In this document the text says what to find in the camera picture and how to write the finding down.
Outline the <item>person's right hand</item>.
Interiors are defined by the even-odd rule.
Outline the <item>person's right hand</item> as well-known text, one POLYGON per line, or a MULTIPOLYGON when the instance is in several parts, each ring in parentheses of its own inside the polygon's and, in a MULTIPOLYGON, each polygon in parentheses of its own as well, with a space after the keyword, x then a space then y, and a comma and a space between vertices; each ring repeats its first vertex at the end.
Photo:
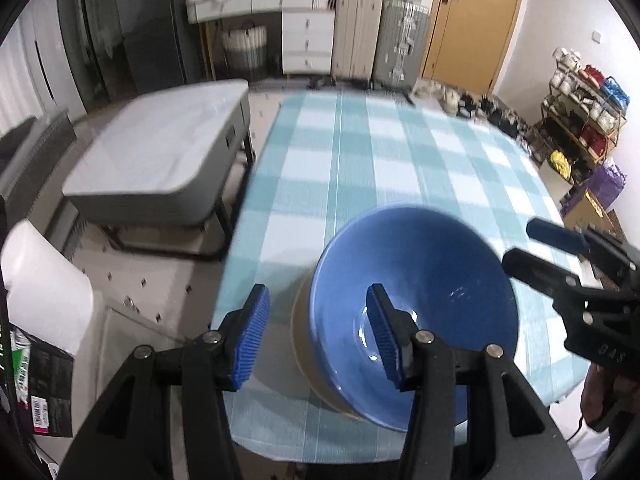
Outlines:
POLYGON ((582 388, 580 410, 587 426, 602 432, 620 413, 639 413, 639 384, 591 363, 582 388))

